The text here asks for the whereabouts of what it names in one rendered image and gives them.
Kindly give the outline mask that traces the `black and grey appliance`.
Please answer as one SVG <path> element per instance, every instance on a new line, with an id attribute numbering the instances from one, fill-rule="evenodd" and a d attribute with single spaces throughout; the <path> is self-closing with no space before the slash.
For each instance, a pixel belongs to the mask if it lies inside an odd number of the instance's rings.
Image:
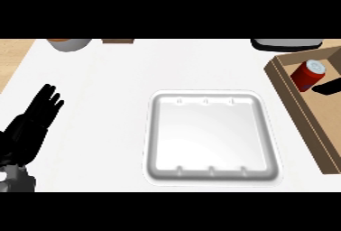
<path id="1" fill-rule="evenodd" d="M 317 49 L 322 39 L 251 39 L 252 47 L 260 51 L 306 51 Z"/>

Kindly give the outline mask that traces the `white tray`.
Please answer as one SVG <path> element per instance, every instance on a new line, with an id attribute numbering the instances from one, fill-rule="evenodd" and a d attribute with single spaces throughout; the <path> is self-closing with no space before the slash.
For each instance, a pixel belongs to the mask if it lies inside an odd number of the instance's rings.
<path id="1" fill-rule="evenodd" d="M 159 90 L 152 95 L 143 176 L 152 184 L 173 187 L 279 183 L 279 152 L 254 92 Z"/>

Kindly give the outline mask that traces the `red can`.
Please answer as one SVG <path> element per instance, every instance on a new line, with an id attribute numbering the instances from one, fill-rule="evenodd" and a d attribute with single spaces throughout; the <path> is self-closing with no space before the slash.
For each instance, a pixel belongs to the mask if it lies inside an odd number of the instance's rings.
<path id="1" fill-rule="evenodd" d="M 300 92 L 306 92 L 325 77 L 326 68 L 317 60 L 307 60 L 291 75 Z"/>

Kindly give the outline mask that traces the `brown cardboard box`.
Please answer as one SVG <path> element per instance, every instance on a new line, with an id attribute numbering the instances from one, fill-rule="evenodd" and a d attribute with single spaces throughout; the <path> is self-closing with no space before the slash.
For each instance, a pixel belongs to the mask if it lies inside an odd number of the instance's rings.
<path id="1" fill-rule="evenodd" d="M 300 92 L 291 75 L 306 60 L 326 68 L 319 85 L 341 78 L 341 46 L 277 55 L 264 70 L 323 174 L 341 174 L 341 92 Z"/>

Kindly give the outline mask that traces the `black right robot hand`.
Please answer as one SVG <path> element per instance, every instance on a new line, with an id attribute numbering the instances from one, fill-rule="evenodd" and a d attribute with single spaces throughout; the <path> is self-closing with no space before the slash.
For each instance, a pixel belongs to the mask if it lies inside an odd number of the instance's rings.
<path id="1" fill-rule="evenodd" d="M 341 92 L 341 78 L 334 79 L 326 83 L 314 86 L 311 90 L 323 95 L 332 95 Z"/>

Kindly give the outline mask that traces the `grey round pot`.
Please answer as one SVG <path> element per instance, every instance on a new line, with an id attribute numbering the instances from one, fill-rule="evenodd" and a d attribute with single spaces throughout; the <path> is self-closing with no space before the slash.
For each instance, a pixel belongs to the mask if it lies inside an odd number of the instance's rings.
<path id="1" fill-rule="evenodd" d="M 71 52 L 81 50 L 89 45 L 90 39 L 68 39 L 62 41 L 49 40 L 52 47 L 58 51 Z"/>

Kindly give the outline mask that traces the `small brown wooden block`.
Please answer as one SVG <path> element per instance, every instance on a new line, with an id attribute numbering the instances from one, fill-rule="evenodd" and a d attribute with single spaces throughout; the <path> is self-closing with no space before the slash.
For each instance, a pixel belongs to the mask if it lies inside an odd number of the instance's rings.
<path id="1" fill-rule="evenodd" d="M 134 39 L 102 39 L 102 43 L 128 43 L 133 44 Z"/>

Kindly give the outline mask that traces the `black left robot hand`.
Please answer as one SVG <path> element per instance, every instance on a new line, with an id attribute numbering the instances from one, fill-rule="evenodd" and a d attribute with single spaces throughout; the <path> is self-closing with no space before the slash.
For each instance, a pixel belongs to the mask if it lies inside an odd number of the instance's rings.
<path id="1" fill-rule="evenodd" d="M 0 131 L 0 167 L 27 165 L 41 148 L 47 129 L 63 105 L 56 87 L 46 84 L 35 94 L 25 112 Z"/>

